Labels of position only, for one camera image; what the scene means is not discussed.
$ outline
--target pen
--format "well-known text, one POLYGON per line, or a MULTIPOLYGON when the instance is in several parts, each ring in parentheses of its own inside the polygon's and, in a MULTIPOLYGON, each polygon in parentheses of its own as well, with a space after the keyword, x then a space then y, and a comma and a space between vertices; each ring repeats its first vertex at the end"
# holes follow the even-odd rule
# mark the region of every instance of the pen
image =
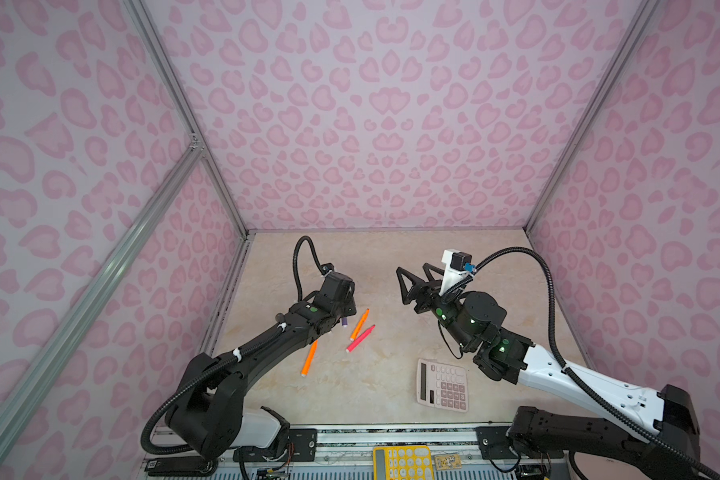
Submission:
POLYGON ((365 319, 368 318, 368 312, 370 312, 371 309, 365 309, 365 313, 362 314, 362 318, 358 322, 358 325, 355 327, 355 331, 352 332, 349 339, 354 341, 358 337, 358 333, 360 333, 360 329, 362 328, 362 324, 365 323, 365 319))
POLYGON ((307 361, 304 362, 304 368, 302 369, 302 376, 307 376, 309 373, 309 366, 312 364, 312 358, 315 356, 315 350, 317 350, 317 341, 312 342, 312 346, 309 348, 309 354, 307 355, 307 361))
POLYGON ((352 342, 352 344, 347 347, 347 353, 353 351, 356 346, 360 345, 360 342, 362 342, 363 340, 365 340, 365 337, 368 336, 368 335, 370 335, 374 328, 376 328, 376 325, 371 325, 371 328, 367 329, 365 332, 362 333, 362 335, 360 335, 360 336, 358 337, 357 340, 355 340, 354 342, 352 342))

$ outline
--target beige table surface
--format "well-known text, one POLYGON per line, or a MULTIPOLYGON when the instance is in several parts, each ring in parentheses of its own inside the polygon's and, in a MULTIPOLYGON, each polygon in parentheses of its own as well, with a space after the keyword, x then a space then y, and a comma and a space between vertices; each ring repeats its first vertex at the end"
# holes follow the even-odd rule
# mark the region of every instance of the beige table surface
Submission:
MULTIPOLYGON (((216 354, 233 350, 274 322, 296 301, 291 258, 302 234, 257 234, 238 285, 216 354)), ((522 230, 432 232, 315 233, 321 263, 355 281, 358 314, 349 327, 336 325, 318 341, 307 378, 300 376, 308 348, 298 350, 262 377, 246 396, 246 408, 267 406, 291 424, 362 424, 432 422, 510 422, 519 406, 536 406, 566 415, 591 416, 561 398, 509 382, 494 382, 472 363, 472 355, 456 360, 443 344, 431 313, 416 315, 404 306, 394 273, 398 266, 424 278, 422 264, 442 266, 443 250, 472 254, 477 263, 506 246, 528 246, 522 230), (349 335, 366 308, 365 325, 373 333, 346 353, 349 335), (419 358, 459 365, 467 370, 469 411, 450 412, 416 403, 419 358)), ((321 279, 307 243, 299 256, 305 295, 318 290, 321 279)), ((470 290, 491 294, 508 312, 504 326, 547 345, 547 296, 544 275, 536 261, 509 254, 482 269, 470 290)), ((574 363, 584 360, 560 311, 557 345, 574 363)), ((446 338, 453 341, 446 332, 446 338)))

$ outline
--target orange marker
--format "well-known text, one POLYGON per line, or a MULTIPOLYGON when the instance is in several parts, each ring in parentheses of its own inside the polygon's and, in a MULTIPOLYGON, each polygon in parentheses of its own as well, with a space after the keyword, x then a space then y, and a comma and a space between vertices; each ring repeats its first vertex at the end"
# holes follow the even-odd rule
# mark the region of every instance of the orange marker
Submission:
POLYGON ((350 353, 351 351, 353 351, 355 349, 356 346, 360 345, 360 342, 365 340, 365 337, 370 335, 374 328, 376 328, 376 325, 371 325, 371 328, 369 328, 368 330, 363 332, 362 335, 360 335, 357 340, 352 342, 352 344, 347 347, 347 353, 350 353))
POLYGON ((302 376, 307 376, 309 373, 309 366, 312 364, 312 358, 315 356, 315 350, 317 350, 317 341, 312 342, 312 347, 309 349, 309 355, 307 355, 307 361, 304 362, 304 368, 302 369, 302 376))
POLYGON ((360 329, 362 328, 362 324, 365 323, 365 319, 368 318, 368 312, 370 312, 371 309, 365 309, 365 313, 362 314, 362 318, 358 322, 358 325, 355 327, 355 331, 352 332, 349 339, 354 341, 358 337, 358 333, 360 333, 360 329))

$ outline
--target calculator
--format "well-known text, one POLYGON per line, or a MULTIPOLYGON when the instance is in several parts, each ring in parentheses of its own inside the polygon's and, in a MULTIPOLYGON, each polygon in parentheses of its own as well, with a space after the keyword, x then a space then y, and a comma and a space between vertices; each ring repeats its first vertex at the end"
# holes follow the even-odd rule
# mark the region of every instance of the calculator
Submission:
POLYGON ((429 447, 410 445, 374 448, 373 480, 434 480, 429 447))
POLYGON ((469 410, 467 370, 431 360, 418 360, 416 401, 434 408, 466 413, 469 410))

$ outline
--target wall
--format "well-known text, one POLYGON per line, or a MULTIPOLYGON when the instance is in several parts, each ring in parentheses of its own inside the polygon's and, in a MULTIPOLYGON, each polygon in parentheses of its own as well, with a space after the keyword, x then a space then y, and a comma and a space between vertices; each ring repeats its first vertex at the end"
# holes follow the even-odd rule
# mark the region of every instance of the wall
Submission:
POLYGON ((688 389, 720 471, 720 1, 669 2, 534 244, 595 366, 688 389))
POLYGON ((151 0, 249 228, 523 225, 637 0, 151 0))
POLYGON ((0 0, 0 403, 188 145, 117 0, 0 0))
POLYGON ((236 248, 198 165, 0 467, 13 478, 129 478, 138 437, 197 354, 236 248))

